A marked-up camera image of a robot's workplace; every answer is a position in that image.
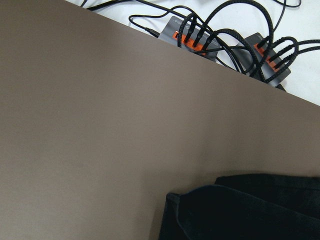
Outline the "dark navy printed t-shirt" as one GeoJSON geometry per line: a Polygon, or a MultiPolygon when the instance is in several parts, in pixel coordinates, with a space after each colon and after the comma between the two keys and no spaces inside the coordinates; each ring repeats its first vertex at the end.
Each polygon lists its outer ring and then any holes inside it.
{"type": "Polygon", "coordinates": [[[317,177],[242,174],[168,193],[161,240],[317,240],[317,177]]]}

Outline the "orange grey usb hub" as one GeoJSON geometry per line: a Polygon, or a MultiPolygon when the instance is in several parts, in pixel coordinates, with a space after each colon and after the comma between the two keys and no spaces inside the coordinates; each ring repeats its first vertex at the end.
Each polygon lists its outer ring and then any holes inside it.
{"type": "MultiPolygon", "coordinates": [[[[176,16],[172,16],[170,18],[170,20],[168,21],[168,23],[166,24],[166,26],[164,27],[164,29],[162,30],[162,32],[159,35],[159,39],[165,41],[166,43],[169,43],[171,45],[174,46],[178,46],[178,33],[179,33],[179,29],[180,26],[182,24],[182,20],[176,16]]],[[[199,40],[199,42],[197,43],[196,46],[193,46],[193,43],[197,37],[197,34],[199,32],[199,29],[196,27],[194,29],[194,32],[191,34],[190,38],[188,39],[188,41],[185,41],[185,38],[188,34],[188,30],[190,28],[190,24],[187,23],[185,25],[185,28],[183,29],[183,33],[182,33],[182,37],[181,37],[181,48],[185,49],[189,52],[193,52],[193,51],[201,51],[204,44],[207,41],[207,38],[209,37],[208,34],[204,33],[202,38],[199,40]]],[[[217,51],[212,51],[212,52],[208,52],[208,53],[201,53],[200,56],[204,57],[208,60],[211,60],[213,62],[217,62],[217,51]]]]}
{"type": "MultiPolygon", "coordinates": [[[[265,43],[262,47],[258,48],[258,44],[263,40],[263,36],[260,33],[256,32],[246,37],[245,40],[251,47],[253,47],[253,51],[257,57],[257,60],[261,61],[264,55],[264,51],[267,48],[267,43],[265,43]]],[[[238,58],[239,62],[241,63],[243,69],[249,70],[249,72],[247,73],[247,75],[249,76],[254,70],[253,59],[250,52],[242,48],[234,49],[233,52],[235,56],[238,58]]],[[[272,77],[282,67],[285,66],[283,64],[279,68],[276,68],[276,65],[282,61],[280,57],[273,58],[270,61],[270,58],[273,57],[275,54],[276,52],[273,49],[270,50],[265,60],[265,63],[261,66],[261,71],[264,75],[265,82],[273,87],[277,87],[291,73],[291,70],[287,68],[277,77],[273,78],[270,81],[267,81],[270,77],[272,77]]]]}

